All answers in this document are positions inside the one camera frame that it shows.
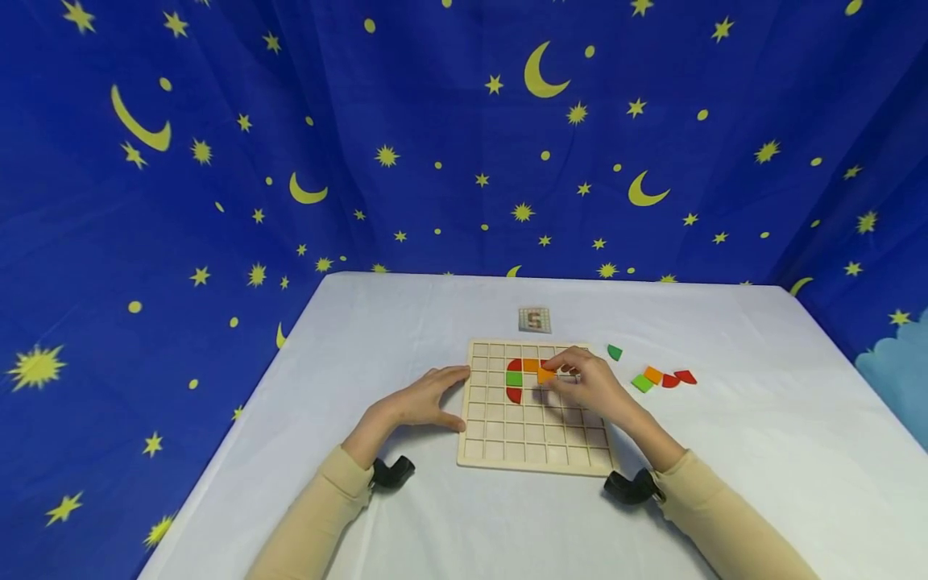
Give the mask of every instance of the left hand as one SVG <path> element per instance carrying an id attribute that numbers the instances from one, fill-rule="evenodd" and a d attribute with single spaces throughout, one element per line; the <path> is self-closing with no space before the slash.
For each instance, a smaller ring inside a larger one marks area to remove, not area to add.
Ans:
<path id="1" fill-rule="evenodd" d="M 402 391 L 376 405 L 390 413 L 398 425 L 440 425 L 453 431 L 466 429 L 464 419 L 445 413 L 438 404 L 452 386 L 470 376 L 470 367 L 433 368 Z"/>

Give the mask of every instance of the wooden puzzle board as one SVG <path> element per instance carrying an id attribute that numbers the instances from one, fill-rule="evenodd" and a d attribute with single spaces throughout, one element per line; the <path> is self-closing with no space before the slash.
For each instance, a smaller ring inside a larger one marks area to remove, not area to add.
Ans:
<path id="1" fill-rule="evenodd" d="M 533 369 L 569 346 L 496 339 L 470 342 L 470 378 L 464 383 L 461 412 L 467 430 L 458 440 L 458 465 L 598 477 L 618 469 L 602 419 L 538 385 Z M 507 386 L 519 383 L 521 387 Z M 510 400 L 508 388 L 522 390 L 520 403 Z"/>

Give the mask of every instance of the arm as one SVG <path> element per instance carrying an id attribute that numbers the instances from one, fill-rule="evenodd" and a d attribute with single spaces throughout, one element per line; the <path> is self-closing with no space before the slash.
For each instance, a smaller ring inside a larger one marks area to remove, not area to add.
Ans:
<path id="1" fill-rule="evenodd" d="M 668 434 L 616 380 L 609 364 L 573 347 L 545 367 L 579 372 L 548 387 L 599 413 L 631 437 L 654 467 L 661 510 L 692 539 L 722 580 L 816 580 L 802 556 L 744 498 Z"/>
<path id="2" fill-rule="evenodd" d="M 442 394 L 469 374 L 467 367 L 432 369 L 371 406 L 290 505 L 246 580 L 321 578 L 345 526 L 370 500 L 371 466 L 383 443 L 404 424 L 436 424 L 463 431 L 464 421 L 438 405 Z"/>

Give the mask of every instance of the black clamp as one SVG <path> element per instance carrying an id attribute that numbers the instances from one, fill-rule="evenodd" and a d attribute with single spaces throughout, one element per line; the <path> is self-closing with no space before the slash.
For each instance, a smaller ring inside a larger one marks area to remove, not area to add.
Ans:
<path id="1" fill-rule="evenodd" d="M 399 489 L 415 472 L 416 466 L 405 455 L 400 456 L 392 467 L 387 467 L 382 459 L 377 458 L 374 459 L 374 479 L 371 483 L 384 489 Z"/>
<path id="2" fill-rule="evenodd" d="M 627 506 L 644 503 L 652 496 L 664 497 L 648 470 L 639 471 L 630 482 L 618 471 L 613 471 L 602 488 L 616 501 Z"/>

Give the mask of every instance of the white tablecloth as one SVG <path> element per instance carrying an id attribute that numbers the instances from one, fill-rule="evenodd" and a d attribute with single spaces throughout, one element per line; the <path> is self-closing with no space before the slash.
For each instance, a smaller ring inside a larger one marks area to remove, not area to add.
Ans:
<path id="1" fill-rule="evenodd" d="M 517 330 L 545 305 L 554 334 Z M 274 331 L 268 330 L 268 340 Z M 774 287 L 529 278 L 329 276 L 216 452 L 144 580 L 241 578 L 289 503 L 364 409 L 470 338 L 582 341 L 626 384 L 646 365 L 699 385 L 631 393 L 745 496 L 822 578 L 928 577 L 928 457 L 815 321 Z M 461 393 L 447 408 L 459 412 Z M 456 465 L 458 438 L 402 432 L 415 475 L 377 494 L 329 579 L 713 577 L 653 505 L 602 480 Z M 642 463 L 618 452 L 626 475 Z"/>

